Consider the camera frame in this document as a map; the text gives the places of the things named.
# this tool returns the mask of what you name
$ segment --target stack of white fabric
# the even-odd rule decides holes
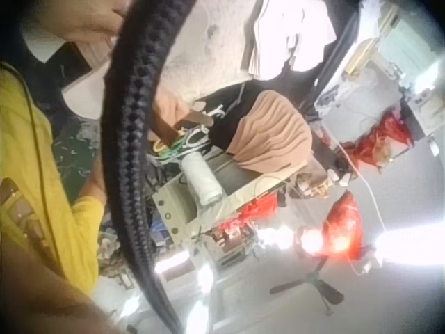
[[[249,73],[258,80],[275,78],[287,60],[298,72],[316,67],[337,39],[321,0],[264,0],[254,34]]]

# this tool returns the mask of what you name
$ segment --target yellow shirt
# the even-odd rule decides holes
[[[98,276],[97,236],[104,207],[90,196],[70,207],[51,151],[50,124],[30,97],[36,143],[26,89],[0,67],[0,180],[17,189],[0,198],[1,231],[89,294]]]

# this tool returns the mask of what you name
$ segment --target white thread spool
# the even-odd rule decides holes
[[[181,169],[193,189],[195,189],[203,207],[219,200],[224,195],[223,188],[201,153],[192,152],[187,154],[182,159]]]

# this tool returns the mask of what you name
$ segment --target fan blade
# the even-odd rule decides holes
[[[294,280],[293,282],[289,282],[283,285],[278,285],[276,287],[273,287],[270,289],[270,294],[277,294],[279,292],[283,292],[289,289],[292,289],[293,287],[297,287],[298,285],[301,285],[305,282],[305,280]]]
[[[339,290],[327,284],[324,280],[315,280],[311,284],[332,305],[339,305],[345,299],[345,296]]]

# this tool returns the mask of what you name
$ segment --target black braided cable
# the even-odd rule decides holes
[[[154,272],[143,166],[152,103],[162,67],[195,0],[135,0],[105,79],[102,161],[111,217],[145,298],[172,333],[181,322]]]

